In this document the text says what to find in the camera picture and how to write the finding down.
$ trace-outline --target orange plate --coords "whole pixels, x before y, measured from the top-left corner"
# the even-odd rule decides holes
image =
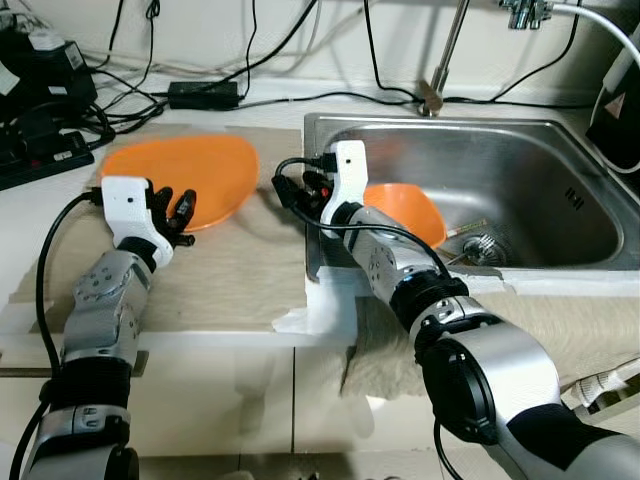
[[[260,165],[249,142],[232,135],[200,135],[141,143],[118,150],[100,177],[145,177],[154,189],[173,188],[169,212],[185,190],[196,191],[196,210],[187,232],[229,218],[256,189]]]
[[[385,183],[367,187],[364,203],[386,213],[432,248],[439,247],[447,239],[447,228],[440,211],[417,185]]]

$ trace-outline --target power adapter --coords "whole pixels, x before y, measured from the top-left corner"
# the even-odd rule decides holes
[[[167,99],[173,110],[230,110],[241,100],[237,82],[171,82]]]

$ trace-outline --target cloth mat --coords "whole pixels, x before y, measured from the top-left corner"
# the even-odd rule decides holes
[[[245,138],[258,152],[257,190],[231,218],[196,232],[193,247],[178,247],[171,263],[156,270],[142,318],[145,331],[273,331],[273,320],[306,306],[304,227],[279,205],[270,181],[278,162],[300,156],[300,131],[229,127],[226,132]],[[153,125],[111,150],[125,143],[197,133],[203,132]],[[113,248],[112,238],[102,210],[88,205],[74,211],[61,227],[46,273],[52,332],[62,332],[73,308],[73,284]],[[35,270],[34,264],[11,303],[35,300]]]
[[[640,357],[640,299],[474,295],[487,309],[533,335],[554,361],[563,389]],[[358,341],[342,395],[426,396],[413,346],[393,313],[359,298]]]

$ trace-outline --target white countertop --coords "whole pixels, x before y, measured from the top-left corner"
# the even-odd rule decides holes
[[[140,103],[132,104],[132,110]],[[199,127],[219,129],[228,125],[296,128],[303,129],[303,118],[307,113],[348,113],[371,115],[411,115],[412,111],[401,107],[389,107],[350,99],[328,99],[315,102],[276,104],[235,112],[198,112],[189,110],[167,110],[156,119],[156,123],[192,124]],[[513,106],[479,106],[447,104],[442,118],[524,118],[547,119],[563,123],[571,133],[582,138],[586,130],[589,112],[554,111]],[[89,178],[94,174],[106,148],[94,152],[96,163],[70,172],[31,182],[9,190],[0,191],[0,311],[7,305],[9,295],[16,290],[24,274],[36,260],[42,241],[51,222],[73,197],[81,192]],[[165,344],[170,337],[165,334],[143,334],[142,344]],[[289,334],[251,334],[251,333],[212,333],[206,339],[199,332],[180,334],[190,336],[189,343],[200,344],[246,344],[264,342],[266,337],[274,346],[313,345],[315,339],[305,339],[306,335]],[[41,348],[35,335],[0,334],[0,350],[15,342],[32,344]],[[322,344],[342,344],[344,339],[325,339]]]

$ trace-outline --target white wall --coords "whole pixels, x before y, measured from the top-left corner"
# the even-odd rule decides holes
[[[250,0],[161,0],[156,21],[156,58],[215,66],[243,55],[250,35]],[[261,53],[283,38],[300,15],[305,0],[256,0],[258,34],[253,52]],[[621,26],[635,26],[637,0],[586,0],[615,18]],[[34,9],[81,46],[105,49],[117,0],[31,0]],[[147,0],[126,0],[116,41],[122,52],[146,56]],[[319,38],[341,18],[361,7],[359,0],[323,0]],[[447,38],[456,0],[382,0],[371,15],[381,76],[387,83],[431,79]],[[313,13],[288,51],[303,49],[313,25]],[[560,14],[539,31],[507,29],[508,13],[496,0],[472,0],[451,62],[449,93],[472,87],[489,94],[522,73],[549,61],[564,48],[572,17]],[[527,82],[519,92],[548,96],[555,89],[594,91],[620,51],[600,27],[581,20],[574,48],[553,69]],[[267,68],[286,69],[284,58]],[[290,75],[309,79],[373,81],[364,18],[332,44],[310,57]]]

